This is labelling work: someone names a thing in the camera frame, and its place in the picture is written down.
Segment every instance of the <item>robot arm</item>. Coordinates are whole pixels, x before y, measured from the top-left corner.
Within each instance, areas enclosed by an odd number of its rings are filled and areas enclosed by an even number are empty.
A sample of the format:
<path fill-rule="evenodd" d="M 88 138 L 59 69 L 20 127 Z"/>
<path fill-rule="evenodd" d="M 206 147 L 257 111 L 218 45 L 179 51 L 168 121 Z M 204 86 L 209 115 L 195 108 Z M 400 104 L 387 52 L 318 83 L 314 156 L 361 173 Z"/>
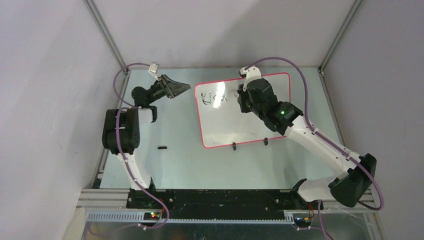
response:
<path fill-rule="evenodd" d="M 345 206 L 354 207 L 371 181 L 350 159 L 364 166 L 372 176 L 376 159 L 370 154 L 360 156 L 318 132 L 317 128 L 308 127 L 307 119 L 299 108 L 290 102 L 277 100 L 271 84 L 261 77 L 257 67 L 242 68 L 240 75 L 246 77 L 245 83 L 237 90 L 241 112 L 253 112 L 271 131 L 287 136 L 319 156 L 334 173 L 331 177 L 316 180 L 302 179 L 293 188 L 298 195 L 306 202 L 335 199 Z M 329 142 L 343 149 L 348 156 L 337 151 Z"/>

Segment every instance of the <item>gray wall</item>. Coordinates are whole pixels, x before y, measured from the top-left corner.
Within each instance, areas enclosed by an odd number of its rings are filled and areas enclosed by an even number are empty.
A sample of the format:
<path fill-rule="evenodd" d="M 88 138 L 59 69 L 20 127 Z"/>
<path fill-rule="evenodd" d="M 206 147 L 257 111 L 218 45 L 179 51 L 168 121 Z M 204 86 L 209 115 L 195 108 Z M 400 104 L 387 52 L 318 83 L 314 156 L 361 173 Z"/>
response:
<path fill-rule="evenodd" d="M 389 239 L 422 239 L 424 2 L 364 1 L 325 80 L 347 145 L 377 157 Z"/>
<path fill-rule="evenodd" d="M 318 66 L 353 2 L 95 1 L 125 61 L 167 67 L 240 67 L 269 56 Z"/>
<path fill-rule="evenodd" d="M 1 239 L 61 239 L 118 69 L 82 0 L 0 1 Z"/>

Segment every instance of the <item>red whiteboard border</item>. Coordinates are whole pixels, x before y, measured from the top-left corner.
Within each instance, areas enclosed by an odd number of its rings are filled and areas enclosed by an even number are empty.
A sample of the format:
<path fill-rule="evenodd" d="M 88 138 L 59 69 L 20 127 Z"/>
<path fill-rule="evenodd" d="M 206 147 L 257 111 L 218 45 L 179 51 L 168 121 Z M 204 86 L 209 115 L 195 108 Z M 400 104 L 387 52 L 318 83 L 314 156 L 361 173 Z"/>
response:
<path fill-rule="evenodd" d="M 263 75 L 262 77 L 280 75 L 280 74 L 285 74 L 285 75 L 288 76 L 288 101 L 291 103 L 292 102 L 292 82 L 291 82 L 291 79 L 290 79 L 290 74 L 288 72 L 271 73 L 271 74 Z M 198 118 L 199 126 L 200 126 L 201 144 L 203 145 L 203 147 L 205 149 L 215 149 L 215 148 L 228 147 L 228 146 L 232 146 L 233 144 L 231 143 L 231 144 L 225 144 L 225 145 L 219 145 L 219 146 L 205 146 L 205 143 L 203 141 L 202 123 L 200 121 L 199 101 L 198 101 L 198 96 L 196 94 L 196 88 L 200 85 L 215 84 L 215 83 L 220 83 L 220 82 L 229 82 L 229 81 L 235 81 L 235 80 L 240 80 L 240 79 L 243 79 L 243 77 L 226 79 L 226 80 L 202 82 L 202 83 L 198 83 L 198 84 L 196 84 L 196 86 L 194 86 L 194 98 L 196 99 L 197 118 Z M 281 139 L 281 138 L 286 138 L 286 136 L 276 136 L 276 137 L 271 137 L 271 138 L 268 138 L 268 139 L 271 140 L 271 139 Z M 263 139 L 253 140 L 253 141 L 236 142 L 236 144 L 249 144 L 249 143 L 261 142 L 261 141 L 263 141 Z"/>

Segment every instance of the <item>whiteboard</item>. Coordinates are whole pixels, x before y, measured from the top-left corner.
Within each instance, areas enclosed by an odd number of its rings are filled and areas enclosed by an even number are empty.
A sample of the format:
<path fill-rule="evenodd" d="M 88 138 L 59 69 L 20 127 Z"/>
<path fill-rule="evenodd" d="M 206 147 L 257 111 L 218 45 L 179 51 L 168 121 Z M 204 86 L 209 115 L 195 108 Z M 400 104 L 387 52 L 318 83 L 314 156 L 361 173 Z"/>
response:
<path fill-rule="evenodd" d="M 271 85 L 277 99 L 291 101 L 290 75 L 287 72 L 263 75 Z M 237 102 L 237 89 L 244 78 L 199 83 L 194 96 L 203 147 L 217 148 L 233 143 L 246 144 L 265 138 L 283 138 L 269 130 L 254 113 L 242 113 Z"/>

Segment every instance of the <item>cable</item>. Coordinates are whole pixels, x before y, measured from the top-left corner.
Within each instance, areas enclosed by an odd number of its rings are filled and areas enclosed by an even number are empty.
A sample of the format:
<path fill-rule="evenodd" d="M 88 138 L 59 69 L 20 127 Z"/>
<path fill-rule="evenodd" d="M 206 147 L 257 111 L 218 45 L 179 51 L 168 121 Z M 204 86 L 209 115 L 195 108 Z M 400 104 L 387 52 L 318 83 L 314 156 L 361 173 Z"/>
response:
<path fill-rule="evenodd" d="M 305 75 L 303 74 L 302 70 L 292 61 L 290 61 L 287 58 L 283 58 L 283 57 L 278 57 L 278 56 L 270 56 L 270 57 L 264 57 L 261 58 L 257 61 L 255 61 L 254 63 L 246 66 L 244 68 L 244 70 L 249 69 L 250 67 L 252 67 L 253 65 L 256 65 L 258 63 L 261 63 L 263 61 L 267 61 L 267 60 L 281 60 L 284 62 L 289 63 L 290 65 L 292 65 L 300 74 L 300 77 L 302 78 L 303 81 L 303 87 L 304 87 L 304 94 L 305 94 L 305 103 L 304 103 L 304 119 L 305 119 L 305 123 L 306 125 L 310 128 L 310 130 L 313 132 L 315 130 L 315 128 L 312 126 L 311 121 L 309 120 L 309 115 L 308 115 L 308 86 L 306 83 L 306 78 Z M 319 133 L 318 131 L 315 132 L 315 134 L 321 138 L 324 142 L 326 142 L 327 144 L 329 144 L 330 146 L 332 146 L 333 148 L 335 148 L 337 151 L 339 151 L 343 156 L 345 156 L 346 158 L 349 157 L 349 154 L 347 152 L 345 152 L 343 149 L 341 149 L 340 147 L 338 147 L 333 141 L 331 141 L 330 139 L 326 138 L 325 136 L 323 136 L 321 133 Z M 377 184 L 377 182 L 375 181 L 374 177 L 370 174 L 370 172 L 365 169 L 364 166 L 362 166 L 358 161 L 356 161 L 353 157 L 349 157 L 349 160 L 352 161 L 352 163 L 354 163 L 356 166 L 359 167 L 359 169 L 361 169 L 365 175 L 369 178 L 369 180 L 371 181 L 371 183 L 374 185 L 375 190 L 377 191 L 378 194 L 378 198 L 380 199 L 380 206 L 379 207 L 372 207 L 370 205 L 367 205 L 361 201 L 359 201 L 358 203 L 368 209 L 371 210 L 381 210 L 384 208 L 385 202 L 384 202 L 384 198 L 383 198 L 383 193 L 379 187 L 379 185 Z"/>
<path fill-rule="evenodd" d="M 313 219 L 315 217 L 315 212 L 314 212 L 314 208 L 312 207 L 311 203 L 309 203 L 309 210 L 312 210 L 312 216 L 310 216 L 309 218 Z"/>
<path fill-rule="evenodd" d="M 322 200 L 319 200 L 318 201 L 318 218 L 319 218 L 319 224 L 321 225 L 321 231 L 323 232 L 323 233 L 327 233 L 326 232 L 326 229 L 325 229 L 325 227 L 324 227 L 324 222 L 323 222 L 323 218 L 322 218 L 322 216 L 321 216 L 321 204 L 323 203 L 323 201 Z M 326 240 L 329 240 L 328 239 L 328 237 L 327 237 L 327 234 L 324 234 L 324 236 L 325 236 L 325 239 Z"/>
<path fill-rule="evenodd" d="M 121 226 L 121 227 L 119 227 L 119 228 L 117 228 L 117 229 L 115 229 L 115 230 L 112 230 L 112 231 L 109 231 L 109 232 L 106 232 L 106 233 L 94 233 L 93 231 L 92 231 L 92 223 L 90 223 L 89 225 L 88 225 L 88 232 L 91 234 L 91 235 L 93 235 L 93 236 L 96 236 L 96 237 L 107 237 L 107 236 L 110 236 L 110 235 L 112 235 L 112 234 L 115 234 L 115 233 L 117 233 L 117 232 L 119 232 L 119 231 L 121 231 L 121 230 L 124 230 L 124 229 L 126 229 L 126 228 L 129 228 L 129 227 L 135 227 L 135 226 L 138 226 L 139 224 L 138 223 L 131 223 L 131 224 L 127 224 L 127 225 L 124 225 L 124 226 Z"/>
<path fill-rule="evenodd" d="M 91 235 L 97 236 L 97 237 L 106 237 L 106 236 L 112 235 L 114 233 L 117 233 L 117 232 L 119 232 L 119 231 L 121 231 L 123 229 L 129 228 L 129 227 L 135 227 L 135 226 L 137 226 L 137 227 L 143 227 L 144 230 L 146 230 L 146 229 L 157 229 L 157 228 L 162 227 L 170 219 L 170 211 L 169 211 L 168 207 L 165 205 L 165 203 L 163 203 L 157 197 L 153 196 L 150 192 L 148 192 L 146 189 L 144 189 L 144 187 L 137 181 L 137 179 L 134 177 L 133 173 L 131 172 L 130 165 L 128 164 L 128 158 L 127 158 L 127 156 L 125 156 L 124 151 L 122 150 L 122 147 L 121 147 L 121 139 L 120 139 L 120 135 L 119 135 L 119 121 L 120 121 L 120 116 L 121 116 L 122 110 L 124 110 L 124 109 L 127 110 L 129 108 L 128 107 L 121 107 L 121 108 L 118 109 L 118 112 L 116 114 L 116 125 L 115 125 L 115 130 L 116 130 L 116 144 L 118 146 L 119 153 L 122 155 L 122 158 L 125 161 L 125 167 L 126 167 L 126 170 L 129 173 L 131 179 L 135 182 L 135 184 L 137 184 L 137 186 L 146 195 L 148 195 L 149 197 L 151 197 L 152 199 L 154 199 L 155 201 L 157 201 L 158 203 L 160 203 L 162 205 L 162 212 L 160 214 L 162 216 L 162 213 L 165 211 L 166 212 L 166 219 L 163 222 L 156 223 L 153 226 L 146 226 L 146 225 L 141 224 L 141 223 L 130 223 L 130 224 L 124 225 L 124 226 L 122 226 L 120 228 L 117 228 L 117 229 L 112 230 L 112 231 L 107 232 L 107 233 L 94 233 L 91 230 L 91 224 L 90 224 L 88 226 L 88 232 Z"/>
<path fill-rule="evenodd" d="M 115 92 L 116 96 L 117 96 L 117 97 L 118 97 L 118 98 L 119 98 L 119 99 L 120 99 L 123 103 L 125 103 L 125 104 L 127 104 L 127 105 L 129 105 L 129 106 L 131 106 L 131 107 L 134 107 L 134 105 L 132 105 L 131 103 L 129 103 L 129 102 L 127 102 L 127 101 L 125 101 L 125 100 L 124 100 L 124 98 L 122 98 L 122 97 L 120 96 L 120 94 L 118 93 L 117 87 L 116 87 L 116 83 L 117 83 L 118 75 L 119 75 L 122 71 L 124 71 L 125 69 L 127 69 L 127 68 L 129 68 L 129 67 L 136 66 L 136 65 L 141 65 L 141 66 L 150 67 L 150 65 L 149 65 L 149 64 L 142 63 L 142 62 L 135 62 L 135 63 L 131 63 L 131 64 L 128 64 L 128 65 L 126 65 L 125 67 L 121 68 L 121 70 L 119 70 L 119 71 L 116 73 L 115 78 L 113 79 L 113 91 Z"/>
<path fill-rule="evenodd" d="M 311 226 L 310 228 L 309 227 L 298 227 L 296 224 L 293 224 L 292 226 L 294 228 L 296 228 L 296 229 L 299 229 L 299 230 L 311 230 L 311 229 L 314 229 L 314 230 L 319 230 L 321 232 L 323 231 L 321 228 L 316 227 L 316 226 Z M 324 236 L 328 236 L 331 240 L 334 240 L 334 238 L 327 231 L 325 231 Z"/>
<path fill-rule="evenodd" d="M 160 203 L 160 205 L 162 205 L 162 207 L 165 209 L 166 211 L 166 219 L 161 222 L 161 223 L 157 223 L 153 226 L 146 226 L 146 225 L 142 225 L 144 229 L 157 229 L 162 227 L 166 222 L 168 222 L 168 220 L 170 219 L 170 211 L 168 209 L 168 207 L 165 205 L 165 203 L 163 203 L 161 200 L 159 200 L 157 197 L 153 196 L 150 192 L 148 192 L 140 183 L 139 181 L 134 177 L 133 173 L 131 172 L 130 169 L 130 165 L 128 164 L 128 158 L 127 156 L 125 156 L 125 153 L 122 151 L 122 147 L 121 147 L 121 140 L 120 140 L 120 135 L 119 135 L 119 120 L 120 120 L 120 116 L 122 113 L 122 110 L 127 110 L 128 107 L 121 107 L 118 110 L 118 113 L 116 114 L 116 125 L 115 125 L 115 130 L 116 130 L 116 144 L 118 146 L 118 150 L 119 153 L 122 155 L 122 158 L 125 162 L 125 167 L 126 170 L 128 171 L 131 179 L 135 182 L 135 184 L 137 184 L 137 186 L 149 197 L 151 197 L 152 199 L 154 199 L 156 202 Z"/>

